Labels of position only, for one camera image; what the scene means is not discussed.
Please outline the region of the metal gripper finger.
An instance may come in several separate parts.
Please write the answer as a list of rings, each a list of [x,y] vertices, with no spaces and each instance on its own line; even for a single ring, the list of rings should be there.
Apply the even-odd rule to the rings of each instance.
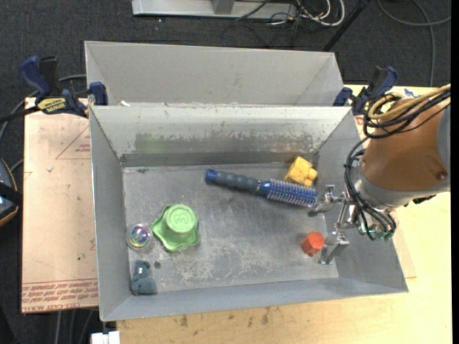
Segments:
[[[314,205],[309,209],[309,215],[317,215],[330,211],[335,204],[342,203],[346,200],[346,192],[335,193],[333,184],[326,184],[324,191],[316,197]]]
[[[331,232],[324,241],[321,249],[319,263],[330,264],[333,259],[342,253],[350,245],[350,241],[342,232]]]

